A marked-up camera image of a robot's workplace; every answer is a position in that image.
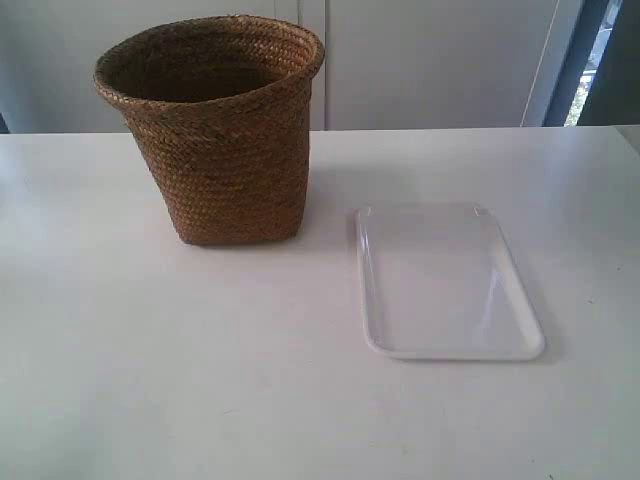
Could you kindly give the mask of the brown woven wicker basket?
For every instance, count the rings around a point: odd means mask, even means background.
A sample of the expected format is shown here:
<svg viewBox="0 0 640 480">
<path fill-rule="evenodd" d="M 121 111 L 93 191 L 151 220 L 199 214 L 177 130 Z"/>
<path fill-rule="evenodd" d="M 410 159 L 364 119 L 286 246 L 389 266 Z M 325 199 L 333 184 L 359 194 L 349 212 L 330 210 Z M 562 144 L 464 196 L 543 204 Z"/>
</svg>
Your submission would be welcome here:
<svg viewBox="0 0 640 480">
<path fill-rule="evenodd" d="M 146 29 L 98 58 L 95 88 L 122 115 L 183 242 L 298 233 L 324 57 L 304 27 L 226 15 Z"/>
</svg>

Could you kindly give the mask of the white rectangular plastic tray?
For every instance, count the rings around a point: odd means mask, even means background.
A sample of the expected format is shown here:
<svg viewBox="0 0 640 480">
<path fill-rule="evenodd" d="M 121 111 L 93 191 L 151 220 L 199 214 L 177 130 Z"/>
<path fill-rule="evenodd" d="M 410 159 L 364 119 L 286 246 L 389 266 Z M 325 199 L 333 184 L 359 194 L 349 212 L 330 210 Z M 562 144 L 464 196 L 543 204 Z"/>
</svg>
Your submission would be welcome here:
<svg viewBox="0 0 640 480">
<path fill-rule="evenodd" d="M 497 218 L 474 203 L 354 217 L 369 347 L 416 361 L 531 361 L 546 340 Z"/>
</svg>

